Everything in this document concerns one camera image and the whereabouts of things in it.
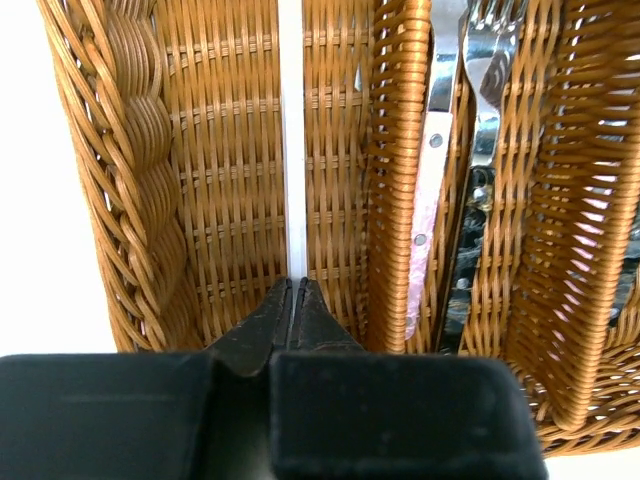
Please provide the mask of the pink-handled fork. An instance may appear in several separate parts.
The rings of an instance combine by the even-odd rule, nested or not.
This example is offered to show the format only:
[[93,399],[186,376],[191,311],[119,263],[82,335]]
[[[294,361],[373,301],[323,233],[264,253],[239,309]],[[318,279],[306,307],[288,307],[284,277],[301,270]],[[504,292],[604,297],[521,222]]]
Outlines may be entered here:
[[406,339],[414,335],[418,325],[422,289],[453,124],[452,102],[459,62],[459,37],[467,15],[468,2],[465,0],[441,0],[431,4],[433,55],[411,224]]

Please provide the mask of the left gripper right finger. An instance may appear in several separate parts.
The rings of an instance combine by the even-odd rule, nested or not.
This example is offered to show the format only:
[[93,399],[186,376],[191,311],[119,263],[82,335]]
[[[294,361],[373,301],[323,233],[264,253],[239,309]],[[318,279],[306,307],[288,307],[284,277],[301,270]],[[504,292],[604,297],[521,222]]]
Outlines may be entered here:
[[303,278],[289,326],[289,349],[299,351],[357,351],[358,342],[334,318],[319,283]]

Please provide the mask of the dark-handled fork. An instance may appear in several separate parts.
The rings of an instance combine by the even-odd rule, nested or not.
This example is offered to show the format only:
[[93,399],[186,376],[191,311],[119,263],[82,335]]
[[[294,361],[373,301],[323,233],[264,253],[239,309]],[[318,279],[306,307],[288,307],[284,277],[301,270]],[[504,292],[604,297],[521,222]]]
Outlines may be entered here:
[[515,0],[470,3],[462,53],[476,113],[455,260],[436,340],[437,351],[444,354],[458,351],[470,313],[485,225],[494,204],[495,159],[503,95],[527,8],[526,1]]

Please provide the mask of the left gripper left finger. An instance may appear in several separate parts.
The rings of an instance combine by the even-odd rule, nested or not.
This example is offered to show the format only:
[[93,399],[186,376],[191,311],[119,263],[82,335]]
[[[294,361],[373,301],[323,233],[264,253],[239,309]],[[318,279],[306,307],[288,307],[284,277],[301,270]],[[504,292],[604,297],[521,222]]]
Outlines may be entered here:
[[287,345],[292,290],[290,279],[278,279],[254,311],[205,351],[236,376],[259,374],[272,352]]

